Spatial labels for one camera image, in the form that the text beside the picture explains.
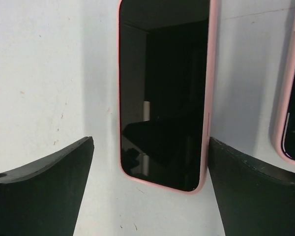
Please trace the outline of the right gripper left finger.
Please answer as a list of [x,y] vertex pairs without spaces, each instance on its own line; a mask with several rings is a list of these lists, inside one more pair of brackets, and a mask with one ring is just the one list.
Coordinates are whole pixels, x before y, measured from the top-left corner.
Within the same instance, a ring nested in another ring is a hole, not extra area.
[[0,236],[71,236],[93,158],[92,137],[0,173]]

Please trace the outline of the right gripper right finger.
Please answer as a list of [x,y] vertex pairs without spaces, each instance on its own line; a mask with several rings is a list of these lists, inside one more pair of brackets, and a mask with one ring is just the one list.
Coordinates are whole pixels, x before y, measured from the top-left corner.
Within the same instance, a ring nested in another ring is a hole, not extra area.
[[227,236],[295,236],[295,173],[213,137],[208,168]]

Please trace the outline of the pink case phone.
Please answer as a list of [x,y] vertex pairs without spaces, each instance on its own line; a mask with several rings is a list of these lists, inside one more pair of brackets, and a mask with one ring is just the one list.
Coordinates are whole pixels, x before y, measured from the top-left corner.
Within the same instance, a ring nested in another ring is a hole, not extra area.
[[282,159],[295,165],[295,17],[273,127],[272,145]]

